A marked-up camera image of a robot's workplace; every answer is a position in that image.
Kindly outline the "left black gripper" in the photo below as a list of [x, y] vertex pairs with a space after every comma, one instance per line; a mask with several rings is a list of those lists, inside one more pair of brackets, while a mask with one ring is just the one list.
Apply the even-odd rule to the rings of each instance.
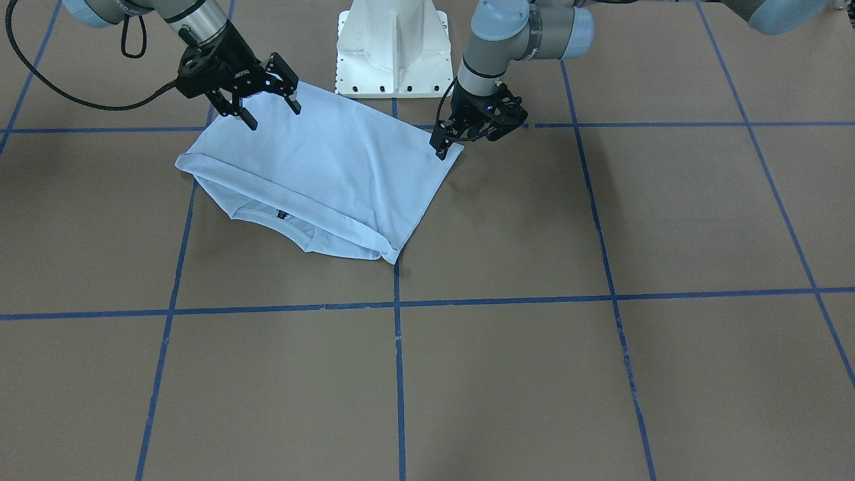
[[528, 119], [522, 98], [504, 82], [498, 82], [498, 91], [487, 96], [471, 94], [456, 82], [451, 107], [451, 118], [434, 122], [430, 138], [430, 146], [443, 161], [454, 143], [497, 141]]

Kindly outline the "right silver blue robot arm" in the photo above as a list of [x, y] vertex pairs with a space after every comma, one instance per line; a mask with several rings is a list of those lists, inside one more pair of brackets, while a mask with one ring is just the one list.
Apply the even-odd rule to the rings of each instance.
[[64, 1], [62, 6], [89, 27], [118, 25], [156, 13], [186, 44], [177, 78], [171, 83], [185, 98], [205, 96], [221, 116], [257, 120], [243, 100], [260, 92], [282, 98], [300, 114], [299, 77], [276, 52], [261, 61], [216, 1]]

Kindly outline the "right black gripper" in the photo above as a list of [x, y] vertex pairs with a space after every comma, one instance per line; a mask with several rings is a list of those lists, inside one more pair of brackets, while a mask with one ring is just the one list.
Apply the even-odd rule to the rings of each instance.
[[186, 98], [205, 96], [221, 116], [239, 118], [251, 131], [259, 122], [243, 106], [244, 98], [271, 92], [284, 98], [295, 115], [302, 109], [295, 71], [277, 52], [263, 66], [229, 19], [210, 42], [186, 47], [175, 85]]

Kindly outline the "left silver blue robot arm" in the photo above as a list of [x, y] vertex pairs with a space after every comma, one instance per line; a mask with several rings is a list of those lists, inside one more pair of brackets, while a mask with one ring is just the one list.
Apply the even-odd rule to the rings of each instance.
[[[590, 1], [628, 5], [656, 1]], [[564, 60], [585, 55], [595, 37], [595, 21], [585, 9], [589, 1], [478, 1], [470, 22], [470, 38], [457, 75], [437, 106], [430, 146], [446, 160], [452, 146], [480, 139], [497, 141], [526, 125], [521, 97], [503, 78], [514, 61]], [[765, 36], [793, 31], [833, 3], [843, 10], [853, 1], [663, 1], [723, 4], [751, 30]], [[451, 92], [451, 116], [441, 118]], [[547, 128], [733, 127], [735, 122], [601, 122], [542, 123]]]

